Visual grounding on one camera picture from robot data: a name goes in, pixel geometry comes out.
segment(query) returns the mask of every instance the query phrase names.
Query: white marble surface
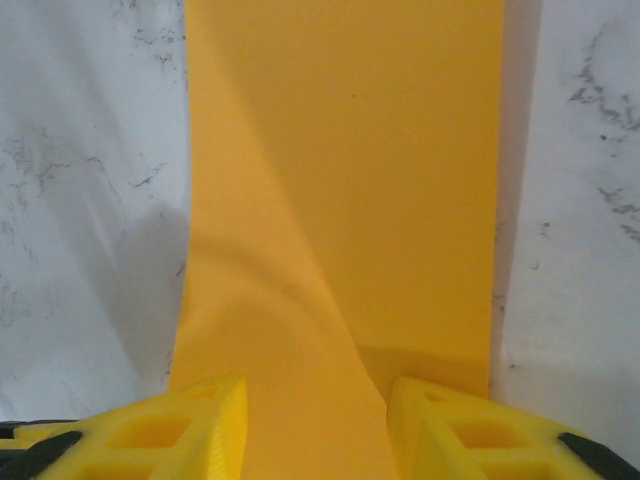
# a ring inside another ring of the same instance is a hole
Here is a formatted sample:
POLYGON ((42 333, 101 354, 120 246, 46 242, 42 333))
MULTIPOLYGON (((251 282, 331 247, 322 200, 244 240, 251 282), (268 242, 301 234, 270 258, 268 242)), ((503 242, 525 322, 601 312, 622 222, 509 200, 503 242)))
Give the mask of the white marble surface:
MULTIPOLYGON (((638 464, 640 4, 507 2, 493 395, 638 464)), ((181 3, 0 3, 1 418, 165 385, 189 203, 181 3)))

